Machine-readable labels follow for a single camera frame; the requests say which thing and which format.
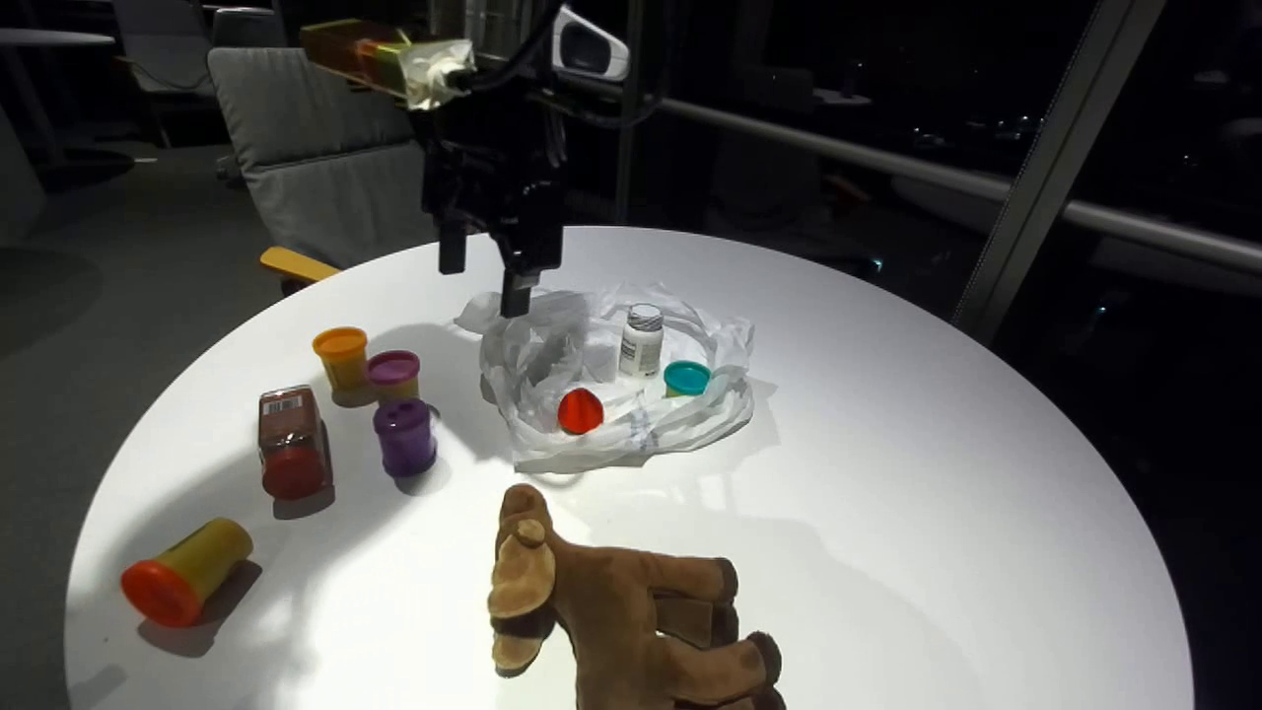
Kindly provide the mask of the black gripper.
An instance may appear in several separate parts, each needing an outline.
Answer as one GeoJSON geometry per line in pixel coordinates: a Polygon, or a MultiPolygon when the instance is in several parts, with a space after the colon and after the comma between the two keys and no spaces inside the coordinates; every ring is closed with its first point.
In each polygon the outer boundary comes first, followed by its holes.
{"type": "Polygon", "coordinates": [[[559,252],[565,121],[523,83],[464,93],[421,117],[421,206],[436,226],[436,272],[464,272],[464,236],[503,252],[500,314],[523,314],[536,257],[559,252]]]}

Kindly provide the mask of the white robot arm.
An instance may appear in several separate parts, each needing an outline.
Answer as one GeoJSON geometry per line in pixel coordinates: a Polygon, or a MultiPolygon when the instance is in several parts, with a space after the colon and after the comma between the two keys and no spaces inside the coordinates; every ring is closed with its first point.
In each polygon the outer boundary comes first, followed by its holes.
{"type": "Polygon", "coordinates": [[[503,277],[500,313],[523,314],[565,261],[569,117],[596,117],[588,88],[619,88],[631,46],[573,0],[464,0],[463,58],[444,106],[414,109],[425,154],[421,206],[436,267],[464,267],[464,236],[489,231],[503,277]]]}

